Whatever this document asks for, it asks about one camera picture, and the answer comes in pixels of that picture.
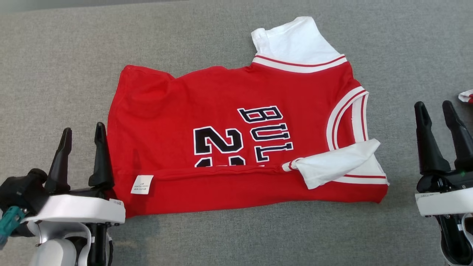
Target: gray table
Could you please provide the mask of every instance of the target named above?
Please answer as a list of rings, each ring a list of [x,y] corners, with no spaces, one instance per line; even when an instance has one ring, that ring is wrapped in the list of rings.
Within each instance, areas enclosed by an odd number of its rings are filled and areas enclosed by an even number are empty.
[[[434,219],[414,202],[420,177],[413,105],[423,100],[444,156],[454,149],[441,103],[473,128],[472,1],[175,1],[52,9],[0,16],[0,181],[49,169],[62,129],[73,129],[69,180],[92,173],[94,129],[106,122],[121,69],[180,76],[248,65],[250,32],[297,16],[347,55],[370,91],[368,130],[391,186],[381,204],[288,202],[136,217],[113,229],[115,266],[443,265]],[[11,239],[1,265],[27,265],[35,239]]]

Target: white tag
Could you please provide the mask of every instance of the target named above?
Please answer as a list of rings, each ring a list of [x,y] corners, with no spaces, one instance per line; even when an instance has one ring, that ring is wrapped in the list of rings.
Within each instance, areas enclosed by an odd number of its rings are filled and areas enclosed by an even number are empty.
[[[437,194],[440,194],[440,192],[416,193],[415,201],[417,201],[418,199],[423,198],[423,197],[428,197],[428,196],[437,195]]]
[[[113,203],[115,203],[115,204],[117,204],[117,205],[123,206],[123,201],[121,201],[121,200],[109,199],[109,201],[111,201],[111,202],[113,202]]]
[[[131,193],[147,195],[149,193],[149,185],[151,184],[152,179],[153,176],[137,176],[135,183],[131,188]]]

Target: red basketball jersey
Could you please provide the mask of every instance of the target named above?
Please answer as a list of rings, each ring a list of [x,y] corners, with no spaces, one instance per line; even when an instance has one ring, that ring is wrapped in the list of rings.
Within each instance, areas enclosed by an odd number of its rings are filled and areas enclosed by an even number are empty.
[[[312,190],[298,171],[282,167],[367,140],[368,92],[312,18],[252,36],[258,53],[240,69],[215,66],[174,78],[124,68],[108,141],[127,217],[384,197],[388,183],[374,156]],[[143,175],[152,178],[147,194],[132,193]]]

